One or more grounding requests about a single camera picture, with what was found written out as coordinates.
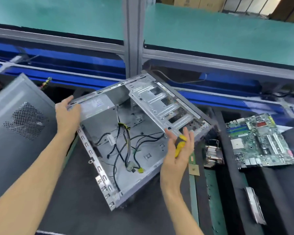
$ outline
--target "red component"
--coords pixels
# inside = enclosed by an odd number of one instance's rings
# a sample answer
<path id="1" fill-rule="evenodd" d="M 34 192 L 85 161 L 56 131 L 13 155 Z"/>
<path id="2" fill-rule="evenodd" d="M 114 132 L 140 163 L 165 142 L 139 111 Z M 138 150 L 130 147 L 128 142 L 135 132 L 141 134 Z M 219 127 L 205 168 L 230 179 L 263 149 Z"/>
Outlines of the red component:
<path id="1" fill-rule="evenodd" d="M 261 127 L 261 126 L 265 126 L 265 125 L 267 125 L 267 123 L 264 121 L 257 123 L 257 127 Z"/>

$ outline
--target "open metal computer chassis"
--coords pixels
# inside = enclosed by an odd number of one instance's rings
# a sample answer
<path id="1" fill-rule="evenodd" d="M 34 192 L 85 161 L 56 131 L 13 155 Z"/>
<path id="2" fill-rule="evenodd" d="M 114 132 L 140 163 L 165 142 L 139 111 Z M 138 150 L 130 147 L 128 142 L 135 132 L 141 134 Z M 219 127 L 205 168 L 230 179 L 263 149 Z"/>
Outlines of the open metal computer chassis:
<path id="1" fill-rule="evenodd" d="M 77 103 L 82 106 L 81 125 L 77 133 L 90 156 L 89 163 L 94 164 L 99 174 L 96 181 L 111 210 L 119 207 L 159 173 L 167 151 L 166 137 L 157 142 L 142 144 L 136 158 L 144 173 L 127 171 L 119 158 L 115 172 L 120 188 L 118 191 L 113 180 L 113 164 L 117 151 L 115 150 L 110 158 L 107 158 L 113 148 L 113 142 L 110 143 L 109 138 L 103 137 L 101 142 L 94 146 L 94 142 L 97 142 L 104 133 L 111 133 L 116 139 L 118 117 L 122 123 L 131 127 L 131 138 L 142 133 L 148 135 L 157 132 L 159 134 L 153 136 L 159 137 L 165 128 L 172 130 L 178 136 L 181 129 L 187 126 L 189 130 L 194 131 L 195 140 L 198 141 L 215 125 L 214 120 L 162 79 L 145 71 L 141 75 L 75 99 L 70 105 Z M 119 149 L 125 143 L 122 133 L 123 130 L 120 131 L 117 140 Z M 131 140 L 131 145 L 135 145 L 139 138 Z"/>

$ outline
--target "black mat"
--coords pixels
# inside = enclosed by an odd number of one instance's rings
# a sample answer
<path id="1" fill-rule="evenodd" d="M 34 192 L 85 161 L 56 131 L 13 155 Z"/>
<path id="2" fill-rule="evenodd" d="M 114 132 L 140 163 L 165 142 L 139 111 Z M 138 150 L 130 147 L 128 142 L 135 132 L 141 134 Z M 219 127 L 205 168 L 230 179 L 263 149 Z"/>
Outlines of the black mat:
<path id="1" fill-rule="evenodd" d="M 159 177 L 138 192 L 124 209 L 110 211 L 95 181 L 95 169 L 79 141 L 59 178 L 40 230 L 67 235 L 175 234 L 160 190 Z M 181 192 L 191 208 L 189 176 Z"/>

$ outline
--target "person's left hand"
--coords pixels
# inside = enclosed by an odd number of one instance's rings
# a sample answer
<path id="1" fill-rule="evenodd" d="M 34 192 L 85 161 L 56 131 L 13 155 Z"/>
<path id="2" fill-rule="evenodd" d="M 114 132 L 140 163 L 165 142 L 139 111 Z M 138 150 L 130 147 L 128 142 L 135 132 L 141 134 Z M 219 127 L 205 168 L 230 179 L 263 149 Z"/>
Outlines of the person's left hand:
<path id="1" fill-rule="evenodd" d="M 73 100 L 73 96 L 69 96 L 60 103 L 55 105 L 55 112 L 58 124 L 57 134 L 61 134 L 63 137 L 68 137 L 73 140 L 75 132 L 81 121 L 81 105 L 76 104 L 68 111 L 68 103 Z"/>

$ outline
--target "hand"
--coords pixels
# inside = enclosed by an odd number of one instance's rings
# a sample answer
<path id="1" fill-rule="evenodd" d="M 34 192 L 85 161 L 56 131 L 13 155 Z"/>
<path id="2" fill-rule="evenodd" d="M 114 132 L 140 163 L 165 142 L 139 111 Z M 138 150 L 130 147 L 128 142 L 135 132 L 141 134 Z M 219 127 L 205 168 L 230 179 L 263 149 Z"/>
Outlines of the hand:
<path id="1" fill-rule="evenodd" d="M 68 111 L 68 103 L 74 97 L 71 95 L 60 103 L 55 105 L 55 112 L 58 124 L 58 134 L 68 137 L 70 140 L 74 139 L 75 132 L 81 121 L 81 105 L 76 104 Z"/>
<path id="2" fill-rule="evenodd" d="M 187 140 L 177 158 L 175 158 L 176 147 L 174 144 L 177 137 L 167 129 L 165 129 L 165 133 L 169 137 L 168 153 L 161 167 L 160 186 L 164 197 L 179 196 L 181 180 L 188 165 L 189 157 L 194 151 L 194 133 L 189 133 L 186 127 L 183 128 L 183 134 Z"/>

